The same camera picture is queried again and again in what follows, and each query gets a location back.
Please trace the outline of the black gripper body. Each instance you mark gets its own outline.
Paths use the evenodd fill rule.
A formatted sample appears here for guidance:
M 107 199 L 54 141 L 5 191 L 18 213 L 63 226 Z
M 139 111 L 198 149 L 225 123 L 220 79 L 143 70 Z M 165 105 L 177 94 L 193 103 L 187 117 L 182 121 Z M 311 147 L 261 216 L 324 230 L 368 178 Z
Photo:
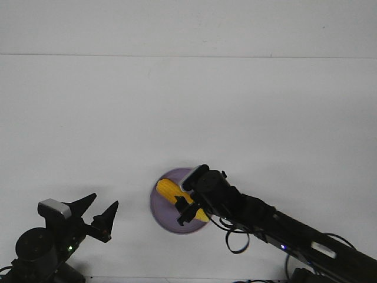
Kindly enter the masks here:
M 195 192 L 194 190 L 190 192 L 190 197 L 193 200 L 193 204 L 195 204 L 195 206 L 198 207 L 195 213 L 195 217 L 209 217 L 209 204 L 205 200 L 205 198 L 201 194 Z
M 58 225 L 58 243 L 60 245 L 79 245 L 86 236 L 100 239 L 98 231 L 86 224 L 82 218 L 69 218 Z

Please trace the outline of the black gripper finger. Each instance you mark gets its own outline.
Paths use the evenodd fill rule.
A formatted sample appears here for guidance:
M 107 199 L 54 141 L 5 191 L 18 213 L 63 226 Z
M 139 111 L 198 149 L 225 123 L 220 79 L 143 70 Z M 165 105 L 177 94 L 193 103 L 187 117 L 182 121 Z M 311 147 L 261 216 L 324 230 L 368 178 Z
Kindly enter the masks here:
M 184 222 L 191 222 L 195 218 L 197 211 L 200 209 L 195 203 L 193 205 L 176 205 L 176 208 L 180 214 L 177 218 L 177 222 L 180 226 L 183 226 Z
M 70 218 L 73 218 L 73 219 L 82 218 L 83 214 L 92 205 L 96 197 L 97 197 L 97 194 L 92 193 L 74 202 L 62 202 L 63 207 L 64 207 L 63 212 L 62 212 L 63 218 L 66 220 Z
M 176 207 L 178 212 L 185 212 L 190 207 L 190 204 L 184 196 L 175 196 L 175 199 L 176 202 L 174 206 Z
M 90 224 L 90 236 L 103 243 L 111 239 L 111 232 L 119 202 L 115 201 L 102 214 L 93 217 Z

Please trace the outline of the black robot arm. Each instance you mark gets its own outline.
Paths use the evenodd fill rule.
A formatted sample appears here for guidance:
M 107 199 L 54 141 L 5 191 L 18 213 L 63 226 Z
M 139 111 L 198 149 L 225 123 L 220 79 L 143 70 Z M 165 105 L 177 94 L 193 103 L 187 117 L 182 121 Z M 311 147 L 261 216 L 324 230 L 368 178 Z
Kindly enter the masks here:
M 87 236 L 103 243 L 111 240 L 119 206 L 115 201 L 86 224 L 82 216 L 96 197 L 92 193 L 74 202 L 40 201 L 37 211 L 45 226 L 32 228 L 18 238 L 17 258 L 4 268 L 7 273 L 1 276 L 1 282 L 85 282 L 85 276 L 67 260 Z
M 376 282 L 376 260 L 278 211 L 264 201 L 240 193 L 226 174 L 207 165 L 193 169 L 180 183 L 193 202 L 175 195 L 180 225 L 202 209 L 226 219 L 234 229 L 250 233 L 308 264 L 315 273 L 297 268 L 290 282 Z

